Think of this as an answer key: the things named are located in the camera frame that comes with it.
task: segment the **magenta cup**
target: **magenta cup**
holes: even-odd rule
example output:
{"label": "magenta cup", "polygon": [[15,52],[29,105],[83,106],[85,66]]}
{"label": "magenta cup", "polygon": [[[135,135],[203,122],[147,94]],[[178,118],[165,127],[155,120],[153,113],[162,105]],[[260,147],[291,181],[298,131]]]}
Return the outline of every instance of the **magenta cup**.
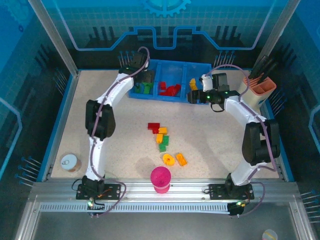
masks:
{"label": "magenta cup", "polygon": [[151,172],[150,180],[157,193],[165,194],[170,188],[171,173],[168,168],[158,166]]}

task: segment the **yellow building block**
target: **yellow building block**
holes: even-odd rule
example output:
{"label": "yellow building block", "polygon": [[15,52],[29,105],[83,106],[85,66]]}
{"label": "yellow building block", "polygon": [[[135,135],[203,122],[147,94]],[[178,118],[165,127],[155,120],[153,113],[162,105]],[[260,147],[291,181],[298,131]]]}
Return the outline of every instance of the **yellow building block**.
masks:
{"label": "yellow building block", "polygon": [[162,144],[163,139],[164,139],[164,135],[158,133],[158,134],[156,135],[156,140],[155,140],[155,141],[156,141],[157,144]]}
{"label": "yellow building block", "polygon": [[192,91],[198,90],[197,85],[196,85],[196,80],[194,78],[191,79],[189,85],[190,85],[190,88]]}
{"label": "yellow building block", "polygon": [[175,157],[176,159],[178,159],[178,162],[181,167],[187,164],[187,161],[185,157],[182,155],[182,153],[178,153]]}
{"label": "yellow building block", "polygon": [[159,127],[159,134],[167,135],[167,133],[166,127]]}
{"label": "yellow building block", "polygon": [[175,158],[170,154],[166,153],[165,155],[163,155],[162,159],[165,165],[168,165],[168,166],[175,165]]}

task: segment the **white table surface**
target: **white table surface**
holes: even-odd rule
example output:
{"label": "white table surface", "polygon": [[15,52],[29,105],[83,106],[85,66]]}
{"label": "white table surface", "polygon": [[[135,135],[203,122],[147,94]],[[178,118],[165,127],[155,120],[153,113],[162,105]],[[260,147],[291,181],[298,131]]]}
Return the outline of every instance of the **white table surface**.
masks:
{"label": "white table surface", "polygon": [[[238,70],[226,72],[230,90],[237,90],[243,79]],[[85,128],[86,103],[101,96],[113,83],[116,70],[84,70],[75,90],[56,160],[52,178],[81,178],[86,172],[89,157],[89,136]],[[148,179],[151,171],[165,166],[165,153],[182,153],[187,165],[178,162],[168,166],[175,179],[224,179],[232,172],[242,156],[244,129],[228,113],[215,113],[209,105],[197,105],[128,98],[126,95],[114,111],[116,128],[107,139],[107,177]],[[160,153],[156,136],[147,129],[149,122],[167,127],[169,146]],[[82,162],[81,169],[69,173],[61,168],[66,154],[75,154]],[[276,172],[262,169],[255,178],[278,178]]]}

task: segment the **blue storage tray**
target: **blue storage tray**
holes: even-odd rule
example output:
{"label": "blue storage tray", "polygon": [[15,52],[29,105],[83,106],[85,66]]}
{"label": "blue storage tray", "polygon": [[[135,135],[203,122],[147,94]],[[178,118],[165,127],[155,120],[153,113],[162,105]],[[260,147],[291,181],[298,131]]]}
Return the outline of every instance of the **blue storage tray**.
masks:
{"label": "blue storage tray", "polygon": [[[189,86],[190,80],[195,79],[198,89],[202,89],[202,85],[198,79],[211,69],[210,63],[150,59],[148,70],[155,71],[153,89],[150,90],[149,94],[144,94],[144,85],[140,84],[140,93],[136,92],[136,87],[134,86],[129,91],[129,97],[134,99],[187,103],[187,93],[191,91]],[[159,95],[160,92],[163,92],[159,88],[160,82],[165,82],[166,88],[180,84],[181,90],[176,96]]]}

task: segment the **gear logo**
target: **gear logo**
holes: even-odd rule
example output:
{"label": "gear logo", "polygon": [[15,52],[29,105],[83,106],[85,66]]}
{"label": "gear logo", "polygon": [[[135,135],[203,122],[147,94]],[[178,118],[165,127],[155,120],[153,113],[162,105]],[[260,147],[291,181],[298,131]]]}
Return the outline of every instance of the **gear logo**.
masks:
{"label": "gear logo", "polygon": [[6,6],[8,12],[20,25],[29,17],[29,3],[27,0],[0,0],[0,6]]}
{"label": "gear logo", "polygon": [[166,18],[168,15],[173,17],[174,14],[180,14],[180,10],[185,10],[191,0],[141,0],[141,3],[150,14]]}

